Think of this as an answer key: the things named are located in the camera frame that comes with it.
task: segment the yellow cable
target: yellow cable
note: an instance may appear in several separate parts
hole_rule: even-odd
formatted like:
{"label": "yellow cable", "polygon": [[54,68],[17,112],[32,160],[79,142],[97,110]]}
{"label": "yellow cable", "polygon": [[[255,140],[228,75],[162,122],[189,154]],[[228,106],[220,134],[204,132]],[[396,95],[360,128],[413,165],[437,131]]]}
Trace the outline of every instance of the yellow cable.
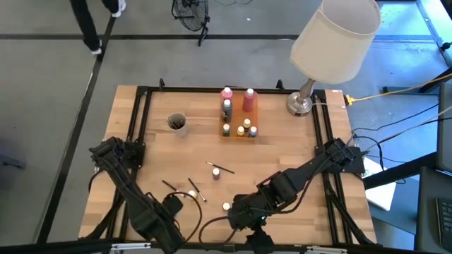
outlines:
{"label": "yellow cable", "polygon": [[445,75],[445,76],[442,76],[440,78],[436,78],[436,79],[430,80],[429,82],[425,82],[424,84],[421,84],[421,85],[416,85],[414,87],[409,87],[409,88],[406,88],[406,89],[397,90],[397,91],[393,91],[393,92],[386,92],[386,93],[383,93],[383,94],[380,94],[380,95],[372,95],[372,96],[363,97],[363,98],[359,98],[359,99],[355,99],[353,97],[350,97],[349,95],[346,95],[346,98],[347,98],[348,104],[351,105],[353,102],[360,102],[360,101],[363,101],[365,99],[372,99],[372,98],[376,98],[376,97],[380,97],[380,96],[393,95],[393,94],[396,94],[396,93],[399,93],[399,92],[406,92],[406,91],[409,91],[409,90],[413,90],[413,89],[422,87],[424,85],[428,85],[430,83],[443,80],[443,79],[451,77],[451,76],[452,76],[452,73],[448,74],[448,75]]}

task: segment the pink bottle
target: pink bottle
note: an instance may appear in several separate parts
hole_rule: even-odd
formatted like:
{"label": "pink bottle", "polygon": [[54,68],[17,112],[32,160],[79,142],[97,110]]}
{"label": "pink bottle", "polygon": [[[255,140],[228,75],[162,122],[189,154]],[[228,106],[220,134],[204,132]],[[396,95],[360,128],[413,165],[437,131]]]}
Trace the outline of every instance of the pink bottle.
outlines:
{"label": "pink bottle", "polygon": [[229,87],[225,87],[225,89],[221,91],[221,102],[223,102],[225,99],[232,101],[232,90]]}
{"label": "pink bottle", "polygon": [[253,111],[253,105],[254,105],[254,90],[252,90],[251,88],[248,89],[245,92],[245,96],[243,96],[243,110],[246,112],[250,112]]}

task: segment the keyboard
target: keyboard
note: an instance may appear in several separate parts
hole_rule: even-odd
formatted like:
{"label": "keyboard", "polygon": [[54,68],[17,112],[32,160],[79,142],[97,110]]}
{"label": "keyboard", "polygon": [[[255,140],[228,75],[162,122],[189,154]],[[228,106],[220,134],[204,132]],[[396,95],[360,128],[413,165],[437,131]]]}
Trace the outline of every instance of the keyboard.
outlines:
{"label": "keyboard", "polygon": [[452,252],[452,200],[436,199],[440,244]]}

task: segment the table lamp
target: table lamp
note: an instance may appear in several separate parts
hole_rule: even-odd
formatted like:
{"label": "table lamp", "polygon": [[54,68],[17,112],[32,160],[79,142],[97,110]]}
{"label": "table lamp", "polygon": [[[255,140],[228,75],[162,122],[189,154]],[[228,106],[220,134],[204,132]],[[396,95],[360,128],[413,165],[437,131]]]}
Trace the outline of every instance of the table lamp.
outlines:
{"label": "table lamp", "polygon": [[323,0],[290,52],[290,61],[309,79],[287,98],[287,110],[307,115],[316,81],[339,84],[354,78],[380,22],[374,0]]}

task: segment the lamp base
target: lamp base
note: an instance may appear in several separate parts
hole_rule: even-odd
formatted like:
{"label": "lamp base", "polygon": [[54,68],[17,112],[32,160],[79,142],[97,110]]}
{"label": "lamp base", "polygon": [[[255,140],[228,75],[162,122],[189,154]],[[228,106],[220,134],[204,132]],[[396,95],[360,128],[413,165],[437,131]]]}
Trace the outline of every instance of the lamp base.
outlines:
{"label": "lamp base", "polygon": [[306,116],[312,109],[311,98],[303,99],[302,102],[299,101],[299,92],[293,92],[287,98],[287,110],[294,116]]}

